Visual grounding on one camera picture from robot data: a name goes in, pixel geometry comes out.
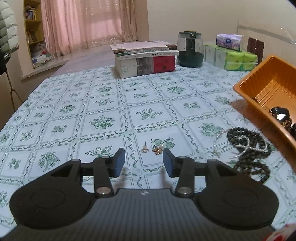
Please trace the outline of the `pearl stud earrings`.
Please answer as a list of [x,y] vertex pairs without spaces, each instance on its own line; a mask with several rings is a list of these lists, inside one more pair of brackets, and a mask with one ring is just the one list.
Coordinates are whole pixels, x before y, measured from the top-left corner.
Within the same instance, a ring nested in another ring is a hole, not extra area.
[[[155,139],[152,141],[152,143],[154,144],[154,147],[152,148],[152,151],[156,154],[156,155],[160,155],[164,149],[165,149],[165,144],[163,144],[162,140],[160,139]],[[147,142],[144,143],[143,148],[141,149],[142,153],[147,153],[149,151],[148,147],[147,147]]]

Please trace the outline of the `black leather wristwatch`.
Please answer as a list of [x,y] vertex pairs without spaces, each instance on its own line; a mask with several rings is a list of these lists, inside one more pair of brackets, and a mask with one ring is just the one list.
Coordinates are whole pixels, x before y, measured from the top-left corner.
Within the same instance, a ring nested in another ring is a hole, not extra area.
[[290,117],[290,112],[287,108],[273,107],[269,110],[269,113],[295,138],[295,122]]

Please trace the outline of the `orange plastic tray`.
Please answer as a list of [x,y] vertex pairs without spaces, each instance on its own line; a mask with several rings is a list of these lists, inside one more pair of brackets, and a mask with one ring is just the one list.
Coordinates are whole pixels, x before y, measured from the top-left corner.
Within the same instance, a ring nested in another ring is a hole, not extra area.
[[266,124],[267,136],[287,159],[295,157],[295,139],[269,111],[286,108],[295,123],[295,66],[269,56],[233,87]]

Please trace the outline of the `stack of books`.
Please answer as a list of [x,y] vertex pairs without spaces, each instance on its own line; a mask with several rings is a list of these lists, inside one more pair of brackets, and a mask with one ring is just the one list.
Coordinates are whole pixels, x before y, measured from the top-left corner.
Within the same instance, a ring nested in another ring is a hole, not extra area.
[[174,71],[179,54],[176,45],[165,41],[126,42],[110,48],[120,79]]

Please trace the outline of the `dark green glass jar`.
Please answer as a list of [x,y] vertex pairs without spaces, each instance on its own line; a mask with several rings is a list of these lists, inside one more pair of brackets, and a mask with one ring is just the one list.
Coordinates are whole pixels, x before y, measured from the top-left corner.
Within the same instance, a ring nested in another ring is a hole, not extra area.
[[177,50],[179,52],[177,61],[180,66],[188,68],[202,67],[204,44],[201,33],[196,31],[179,32]]

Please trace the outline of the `green tissue pack bundle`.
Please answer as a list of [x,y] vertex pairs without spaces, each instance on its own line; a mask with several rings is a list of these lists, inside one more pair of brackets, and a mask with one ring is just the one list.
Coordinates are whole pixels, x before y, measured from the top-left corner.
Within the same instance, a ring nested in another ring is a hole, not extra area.
[[258,65],[255,54],[210,44],[205,44],[204,61],[226,71],[251,71]]

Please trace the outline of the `wooden bookshelf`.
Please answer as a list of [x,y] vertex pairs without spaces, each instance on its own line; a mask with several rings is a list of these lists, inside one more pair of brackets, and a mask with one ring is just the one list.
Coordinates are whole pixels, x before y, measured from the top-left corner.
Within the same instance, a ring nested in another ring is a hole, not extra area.
[[27,46],[33,68],[42,66],[50,61],[42,23],[42,5],[38,0],[24,0],[23,13]]

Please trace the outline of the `purple tissue pack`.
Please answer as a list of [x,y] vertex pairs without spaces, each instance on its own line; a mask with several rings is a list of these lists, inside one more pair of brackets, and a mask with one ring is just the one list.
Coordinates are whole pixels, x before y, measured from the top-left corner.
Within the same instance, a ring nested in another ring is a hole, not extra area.
[[218,34],[216,36],[216,45],[241,52],[243,37],[243,35]]

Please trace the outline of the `brown cylindrical canister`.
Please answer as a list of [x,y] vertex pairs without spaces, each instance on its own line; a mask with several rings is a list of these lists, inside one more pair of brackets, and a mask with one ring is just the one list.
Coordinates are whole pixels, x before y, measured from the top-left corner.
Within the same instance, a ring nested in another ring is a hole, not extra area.
[[257,55],[257,62],[261,63],[264,54],[264,42],[249,37],[247,44],[247,52]]

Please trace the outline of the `pink curtain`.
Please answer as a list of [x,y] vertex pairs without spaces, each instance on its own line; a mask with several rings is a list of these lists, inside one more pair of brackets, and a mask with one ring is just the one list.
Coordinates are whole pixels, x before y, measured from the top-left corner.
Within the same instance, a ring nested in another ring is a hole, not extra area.
[[41,10],[53,57],[138,40],[133,1],[42,1]]

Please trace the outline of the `puffer jacket on stand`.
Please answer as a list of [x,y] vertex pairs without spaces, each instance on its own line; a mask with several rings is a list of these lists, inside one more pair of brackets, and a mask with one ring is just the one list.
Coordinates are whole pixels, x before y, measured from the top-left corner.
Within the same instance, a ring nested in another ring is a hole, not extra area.
[[19,49],[18,28],[13,10],[5,2],[1,1],[1,75],[7,71],[6,64],[11,54]]

